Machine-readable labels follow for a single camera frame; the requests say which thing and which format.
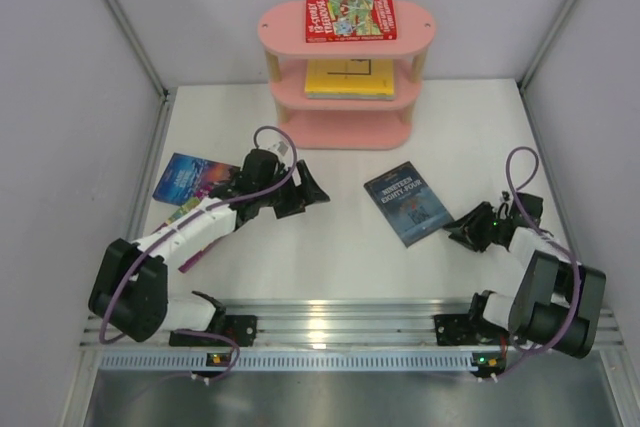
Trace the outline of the dark blue book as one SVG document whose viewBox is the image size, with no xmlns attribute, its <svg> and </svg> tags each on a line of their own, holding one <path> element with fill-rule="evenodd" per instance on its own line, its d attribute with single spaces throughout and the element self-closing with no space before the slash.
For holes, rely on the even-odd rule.
<svg viewBox="0 0 640 427">
<path fill-rule="evenodd" d="M 364 189 L 405 247 L 453 221 L 448 209 L 409 161 L 367 181 Z"/>
</svg>

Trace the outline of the yellow Little Prince book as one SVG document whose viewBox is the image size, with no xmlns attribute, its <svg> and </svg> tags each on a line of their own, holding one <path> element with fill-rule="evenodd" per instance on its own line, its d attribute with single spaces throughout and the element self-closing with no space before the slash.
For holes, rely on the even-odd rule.
<svg viewBox="0 0 640 427">
<path fill-rule="evenodd" d="M 395 92 L 391 59 L 314 59 L 307 62 L 304 92 Z"/>
</svg>

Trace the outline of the purple treehouse book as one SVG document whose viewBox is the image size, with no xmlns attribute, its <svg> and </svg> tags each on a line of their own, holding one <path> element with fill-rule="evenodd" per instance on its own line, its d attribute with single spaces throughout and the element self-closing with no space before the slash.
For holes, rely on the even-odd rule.
<svg viewBox="0 0 640 427">
<path fill-rule="evenodd" d="M 161 257 L 169 270 L 185 273 L 218 238 L 232 231 L 235 214 L 218 198 L 203 198 L 180 218 L 152 235 L 151 257 Z"/>
</svg>

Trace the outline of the blue Jane Eyre book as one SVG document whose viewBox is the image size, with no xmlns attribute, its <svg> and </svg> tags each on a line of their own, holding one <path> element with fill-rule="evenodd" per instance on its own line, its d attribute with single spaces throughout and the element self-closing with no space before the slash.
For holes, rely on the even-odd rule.
<svg viewBox="0 0 640 427">
<path fill-rule="evenodd" d="M 201 199 L 215 186 L 228 181 L 239 168 L 182 153 L 170 158 L 152 194 L 158 202 L 181 206 L 191 198 Z"/>
</svg>

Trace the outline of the red treehouse book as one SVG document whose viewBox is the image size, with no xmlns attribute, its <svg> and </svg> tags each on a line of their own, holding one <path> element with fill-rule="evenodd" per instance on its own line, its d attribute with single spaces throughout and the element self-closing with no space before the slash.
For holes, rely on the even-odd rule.
<svg viewBox="0 0 640 427">
<path fill-rule="evenodd" d="M 393 0 L 305 0 L 305 41 L 397 39 Z"/>
</svg>

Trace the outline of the pale green hardcover book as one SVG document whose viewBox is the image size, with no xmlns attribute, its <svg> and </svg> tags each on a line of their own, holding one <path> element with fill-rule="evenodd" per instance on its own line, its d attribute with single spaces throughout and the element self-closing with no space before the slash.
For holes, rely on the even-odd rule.
<svg viewBox="0 0 640 427">
<path fill-rule="evenodd" d="M 306 92 L 305 97 L 308 99 L 392 101 L 396 95 L 394 93 Z"/>
</svg>

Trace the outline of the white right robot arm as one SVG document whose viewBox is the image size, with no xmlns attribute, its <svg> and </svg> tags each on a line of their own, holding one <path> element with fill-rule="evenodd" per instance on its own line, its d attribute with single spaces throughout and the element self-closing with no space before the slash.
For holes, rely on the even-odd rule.
<svg viewBox="0 0 640 427">
<path fill-rule="evenodd" d="M 606 275 L 572 263 L 551 233 L 537 232 L 526 222 L 530 218 L 539 225 L 542 214 L 542 198 L 518 193 L 514 202 L 498 208 L 482 202 L 443 227 L 451 240 L 473 252 L 491 245 L 505 248 L 524 268 L 514 296 L 491 290 L 474 294 L 466 329 L 483 344 L 513 335 L 543 347 L 558 336 L 554 350 L 583 358 L 595 341 Z"/>
</svg>

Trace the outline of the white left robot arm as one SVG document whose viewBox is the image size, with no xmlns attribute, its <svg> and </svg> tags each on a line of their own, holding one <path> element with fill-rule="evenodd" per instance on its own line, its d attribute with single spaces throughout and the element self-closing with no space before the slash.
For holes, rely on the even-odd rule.
<svg viewBox="0 0 640 427">
<path fill-rule="evenodd" d="M 281 155 L 254 148 L 241 168 L 215 185 L 187 213 L 134 241 L 117 239 L 105 251 L 88 308 L 122 337 L 144 342 L 159 331 L 192 331 L 205 344 L 225 335 L 225 307 L 199 291 L 176 294 L 172 283 L 221 238 L 253 220 L 263 208 L 277 218 L 302 213 L 329 195 L 306 163 L 286 165 Z"/>
</svg>

